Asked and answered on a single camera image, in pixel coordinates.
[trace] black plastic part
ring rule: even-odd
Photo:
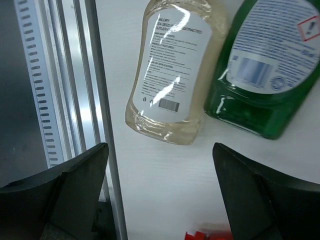
[[[320,239],[320,185],[220,143],[213,159],[234,240]]]
[[[93,222],[92,232],[98,233],[94,240],[116,240],[116,226],[112,212],[111,202],[99,202],[95,220]]]
[[[75,239],[92,239],[108,156],[108,145],[101,143],[0,188],[0,239],[39,239],[47,223]]]
[[[40,240],[76,240],[65,231],[48,223],[41,235]]]

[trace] bottle bottom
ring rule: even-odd
[[[216,89],[210,103],[205,105],[205,113],[210,117],[270,140],[282,135],[296,109],[288,102],[248,103],[222,87]]]
[[[125,123],[140,134],[177,145],[192,144],[201,126],[200,119],[173,123],[153,121],[141,116],[132,105],[126,108]]]

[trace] yellow liquid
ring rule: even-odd
[[[174,6],[196,13],[202,17],[211,27],[212,36],[196,78],[188,118],[181,122],[158,122],[140,114],[133,103],[133,95],[136,90],[144,54],[149,18],[158,11],[173,8]],[[204,114],[204,102],[228,30],[227,14],[219,0],[151,0],[144,12],[138,68],[134,86],[125,110],[126,124],[138,133],[164,142],[179,145],[191,144],[195,140],[201,126]]]

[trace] plastic bottle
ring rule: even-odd
[[[158,140],[191,144],[228,29],[219,0],[151,0],[126,124]]]
[[[281,136],[320,75],[319,0],[245,0],[232,23],[206,113]]]

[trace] clear plastic bottle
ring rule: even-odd
[[[158,140],[191,144],[228,30],[219,0],[151,0],[126,124]]]

